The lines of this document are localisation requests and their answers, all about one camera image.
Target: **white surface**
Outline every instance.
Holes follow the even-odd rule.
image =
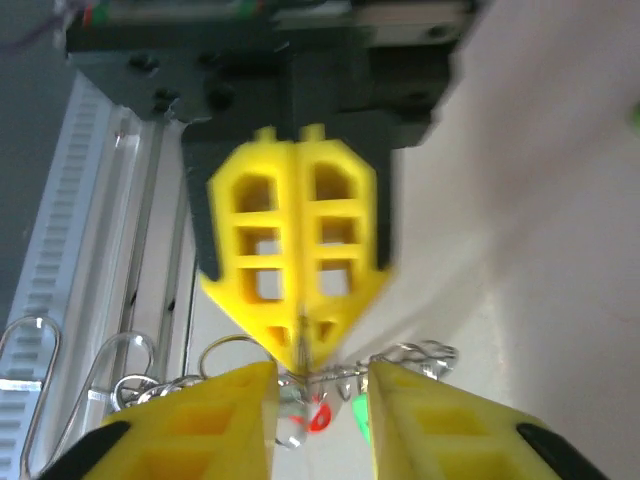
[[[451,383],[535,414],[612,479],[640,465],[640,2],[496,1],[426,143],[399,159],[400,255],[344,346],[461,350]],[[192,354],[232,328],[198,295]],[[372,478],[340,421],[273,478]]]

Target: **grey background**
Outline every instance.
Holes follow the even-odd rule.
[[[41,22],[52,0],[2,0],[0,42]],[[0,53],[0,328],[4,328],[62,125],[74,71],[49,33]]]

